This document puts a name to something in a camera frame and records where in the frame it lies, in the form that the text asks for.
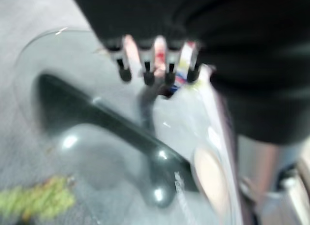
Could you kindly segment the left robot hand black cloth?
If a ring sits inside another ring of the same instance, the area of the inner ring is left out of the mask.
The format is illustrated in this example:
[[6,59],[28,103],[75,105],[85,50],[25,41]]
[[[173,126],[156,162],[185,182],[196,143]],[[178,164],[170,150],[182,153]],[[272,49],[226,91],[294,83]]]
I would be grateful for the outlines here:
[[74,0],[111,50],[131,35],[178,50],[199,47],[197,64],[227,102],[235,131],[290,144],[310,134],[310,0]]

